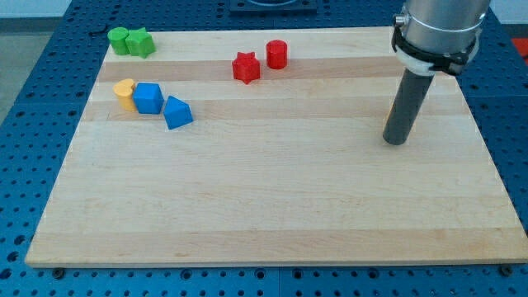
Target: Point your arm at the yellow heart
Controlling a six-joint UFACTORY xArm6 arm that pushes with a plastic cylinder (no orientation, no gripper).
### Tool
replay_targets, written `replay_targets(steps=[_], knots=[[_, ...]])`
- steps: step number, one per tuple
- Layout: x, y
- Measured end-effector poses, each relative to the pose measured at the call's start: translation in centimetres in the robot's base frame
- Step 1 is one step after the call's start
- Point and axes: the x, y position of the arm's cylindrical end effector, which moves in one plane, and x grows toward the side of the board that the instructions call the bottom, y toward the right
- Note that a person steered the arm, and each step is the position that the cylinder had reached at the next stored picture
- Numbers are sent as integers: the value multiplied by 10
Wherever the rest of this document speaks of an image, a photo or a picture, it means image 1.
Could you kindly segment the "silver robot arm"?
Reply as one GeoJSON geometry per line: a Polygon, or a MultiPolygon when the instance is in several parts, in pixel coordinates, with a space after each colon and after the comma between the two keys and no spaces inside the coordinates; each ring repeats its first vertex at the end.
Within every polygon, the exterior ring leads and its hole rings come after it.
{"type": "Polygon", "coordinates": [[[457,76],[479,50],[489,0],[407,0],[393,17],[392,47],[412,73],[457,76]]]}

